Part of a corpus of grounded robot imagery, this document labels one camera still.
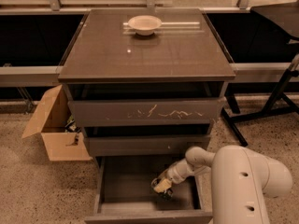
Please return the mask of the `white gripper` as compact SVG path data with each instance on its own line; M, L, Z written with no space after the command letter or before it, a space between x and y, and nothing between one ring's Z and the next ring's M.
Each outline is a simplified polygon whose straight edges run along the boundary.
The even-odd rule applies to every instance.
M186 159L176 161L166 170L167 178L156 178L153 180L153 189L157 193L164 193L171 188L173 184L182 183L187 177L194 176L198 167L194 167Z

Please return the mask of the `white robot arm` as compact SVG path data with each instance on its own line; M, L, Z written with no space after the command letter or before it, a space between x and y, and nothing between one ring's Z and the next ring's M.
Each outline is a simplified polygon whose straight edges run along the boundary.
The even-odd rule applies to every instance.
M207 171L213 224L270 224L264 199L292 190L292 174L282 162L241 146L225 146L215 153L190 147L185 158L171 164L151 186L169 199L173 185Z

